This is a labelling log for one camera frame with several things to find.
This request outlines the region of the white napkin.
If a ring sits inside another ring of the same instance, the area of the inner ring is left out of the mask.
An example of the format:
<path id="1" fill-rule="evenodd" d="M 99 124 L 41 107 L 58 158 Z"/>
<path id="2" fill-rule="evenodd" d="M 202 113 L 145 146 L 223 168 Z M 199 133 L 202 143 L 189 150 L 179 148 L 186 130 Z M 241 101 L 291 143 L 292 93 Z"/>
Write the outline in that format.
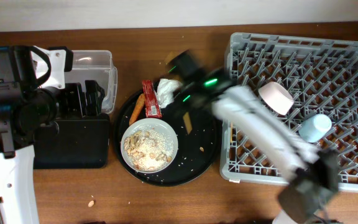
<path id="1" fill-rule="evenodd" d="M 157 87 L 157 99 L 161 109 L 174 102 L 173 93 L 183 84 L 178 80 L 160 79 Z"/>

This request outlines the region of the red snack wrapper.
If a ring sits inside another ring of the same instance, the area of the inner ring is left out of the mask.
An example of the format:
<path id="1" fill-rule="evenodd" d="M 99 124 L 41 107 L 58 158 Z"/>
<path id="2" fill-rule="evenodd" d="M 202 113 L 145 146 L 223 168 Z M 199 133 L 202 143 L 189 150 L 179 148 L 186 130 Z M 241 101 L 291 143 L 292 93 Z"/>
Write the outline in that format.
<path id="1" fill-rule="evenodd" d="M 145 95 L 145 115 L 147 118 L 162 118 L 154 85 L 151 80 L 142 80 L 143 93 Z"/>

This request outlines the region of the orange carrot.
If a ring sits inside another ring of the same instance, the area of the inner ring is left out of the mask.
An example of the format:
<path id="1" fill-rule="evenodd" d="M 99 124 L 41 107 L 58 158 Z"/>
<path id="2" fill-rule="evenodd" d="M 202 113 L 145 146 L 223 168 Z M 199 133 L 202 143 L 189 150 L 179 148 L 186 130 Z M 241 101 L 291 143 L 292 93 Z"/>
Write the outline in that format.
<path id="1" fill-rule="evenodd" d="M 140 115 L 140 112 L 142 111 L 143 107 L 145 106 L 145 94 L 142 93 L 138 97 L 135 108 L 131 114 L 130 120 L 129 120 L 129 126 L 131 126 L 133 123 L 137 121 L 137 118 Z"/>

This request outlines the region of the white plate with food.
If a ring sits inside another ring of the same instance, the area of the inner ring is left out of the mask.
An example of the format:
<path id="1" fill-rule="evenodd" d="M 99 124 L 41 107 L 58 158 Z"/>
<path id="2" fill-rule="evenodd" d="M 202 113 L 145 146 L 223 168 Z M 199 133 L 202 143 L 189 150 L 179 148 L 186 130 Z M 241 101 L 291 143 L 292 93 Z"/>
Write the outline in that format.
<path id="1" fill-rule="evenodd" d="M 145 118 L 129 126 L 120 143 L 125 165 L 135 172 L 153 174 L 166 169 L 178 152 L 178 136 L 166 122 Z"/>

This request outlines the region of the pink bowl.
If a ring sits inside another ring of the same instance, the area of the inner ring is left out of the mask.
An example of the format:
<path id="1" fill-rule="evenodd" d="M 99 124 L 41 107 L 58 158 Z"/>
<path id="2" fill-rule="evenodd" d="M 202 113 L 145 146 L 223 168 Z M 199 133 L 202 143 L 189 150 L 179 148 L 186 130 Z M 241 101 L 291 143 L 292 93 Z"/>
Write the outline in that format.
<path id="1" fill-rule="evenodd" d="M 286 115 L 294 104 L 291 94 L 277 82 L 268 82 L 258 92 L 261 99 L 280 115 Z"/>

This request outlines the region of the light blue cup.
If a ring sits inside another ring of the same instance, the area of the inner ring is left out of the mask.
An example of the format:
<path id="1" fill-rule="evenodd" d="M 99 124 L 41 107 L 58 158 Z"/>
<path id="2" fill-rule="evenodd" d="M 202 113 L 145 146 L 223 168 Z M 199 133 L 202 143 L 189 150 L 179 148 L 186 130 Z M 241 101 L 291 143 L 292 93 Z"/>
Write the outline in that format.
<path id="1" fill-rule="evenodd" d="M 316 114 L 301 124 L 298 130 L 300 137 L 306 142 L 317 142 L 332 128 L 331 119 L 325 114 Z"/>

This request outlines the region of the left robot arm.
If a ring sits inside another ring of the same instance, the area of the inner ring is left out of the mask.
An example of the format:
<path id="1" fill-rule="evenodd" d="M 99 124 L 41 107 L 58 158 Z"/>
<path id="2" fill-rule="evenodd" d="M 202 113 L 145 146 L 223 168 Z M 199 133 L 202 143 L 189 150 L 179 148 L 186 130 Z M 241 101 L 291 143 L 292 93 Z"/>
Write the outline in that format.
<path id="1" fill-rule="evenodd" d="M 116 71 L 102 50 L 0 47 L 0 223 L 37 223 L 35 169 L 106 164 Z"/>

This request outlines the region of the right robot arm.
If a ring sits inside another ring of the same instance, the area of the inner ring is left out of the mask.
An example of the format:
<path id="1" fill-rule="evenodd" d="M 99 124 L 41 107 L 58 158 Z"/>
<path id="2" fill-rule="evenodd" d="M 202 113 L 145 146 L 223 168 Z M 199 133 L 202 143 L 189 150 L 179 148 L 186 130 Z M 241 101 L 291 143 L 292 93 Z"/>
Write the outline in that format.
<path id="1" fill-rule="evenodd" d="M 337 154 L 310 144 L 277 119 L 224 68 L 208 72 L 189 50 L 167 58 L 170 73 L 183 82 L 173 106 L 177 113 L 207 109 L 240 129 L 288 182 L 278 195 L 274 223 L 308 223 L 339 192 Z"/>

